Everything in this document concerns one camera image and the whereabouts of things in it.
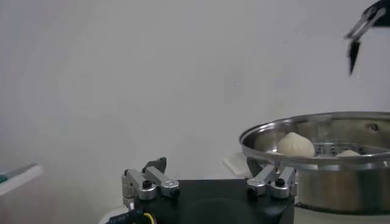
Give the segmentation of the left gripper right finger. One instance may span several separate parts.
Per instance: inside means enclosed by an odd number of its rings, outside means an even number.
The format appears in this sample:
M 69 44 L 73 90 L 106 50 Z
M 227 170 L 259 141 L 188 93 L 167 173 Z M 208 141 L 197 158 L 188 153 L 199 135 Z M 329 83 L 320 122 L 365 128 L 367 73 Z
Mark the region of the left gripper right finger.
M 298 174 L 293 167 L 278 167 L 272 164 L 246 159 L 250 174 L 247 179 L 247 194 L 252 198 L 270 194 L 274 198 L 297 197 Z

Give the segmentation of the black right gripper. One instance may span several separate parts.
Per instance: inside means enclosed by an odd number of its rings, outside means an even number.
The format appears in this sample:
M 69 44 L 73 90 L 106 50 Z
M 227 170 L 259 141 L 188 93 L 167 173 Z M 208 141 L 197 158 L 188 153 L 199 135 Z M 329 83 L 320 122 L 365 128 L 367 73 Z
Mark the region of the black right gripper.
M 356 24 L 344 35 L 349 40 L 349 75 L 353 74 L 360 50 L 360 39 L 371 27 L 389 27 L 389 0 L 379 0 L 361 14 Z

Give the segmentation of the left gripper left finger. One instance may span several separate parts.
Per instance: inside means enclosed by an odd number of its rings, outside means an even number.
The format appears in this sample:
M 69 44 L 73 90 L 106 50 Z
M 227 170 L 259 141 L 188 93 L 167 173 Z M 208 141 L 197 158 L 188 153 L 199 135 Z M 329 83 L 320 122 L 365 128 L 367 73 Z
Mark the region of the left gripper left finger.
M 166 157 L 161 157 L 147 162 L 141 171 L 126 169 L 121 177 L 124 206 L 133 210 L 136 200 L 154 200 L 157 197 L 158 189 L 164 197 L 173 199 L 179 197 L 179 181 L 165 175 L 166 166 Z

